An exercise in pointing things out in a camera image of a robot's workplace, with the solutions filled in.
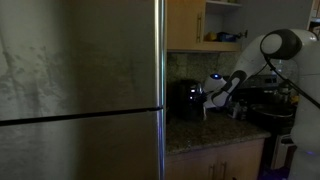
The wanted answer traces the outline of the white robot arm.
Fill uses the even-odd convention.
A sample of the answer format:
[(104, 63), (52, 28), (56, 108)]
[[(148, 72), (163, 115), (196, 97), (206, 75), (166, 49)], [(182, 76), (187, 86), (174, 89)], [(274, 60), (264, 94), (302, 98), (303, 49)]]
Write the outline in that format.
[(299, 94), (291, 138), (297, 146), (288, 180), (320, 180), (320, 39), (308, 30), (278, 29), (256, 37), (242, 51), (227, 80), (205, 82), (205, 109), (223, 107), (249, 77), (274, 60), (292, 60), (298, 81), (282, 80)]

